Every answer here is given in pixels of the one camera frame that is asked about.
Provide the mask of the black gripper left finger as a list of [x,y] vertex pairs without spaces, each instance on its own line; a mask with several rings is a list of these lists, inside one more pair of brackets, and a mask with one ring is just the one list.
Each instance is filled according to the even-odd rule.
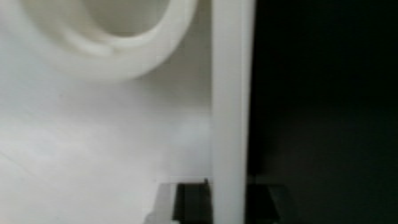
[[212,224],[209,181],[161,183],[145,224]]

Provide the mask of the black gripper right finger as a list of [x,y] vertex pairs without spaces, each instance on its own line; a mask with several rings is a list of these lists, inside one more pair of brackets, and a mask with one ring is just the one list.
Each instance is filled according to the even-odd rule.
[[287,188],[276,184],[246,186],[244,224],[292,224],[294,205]]

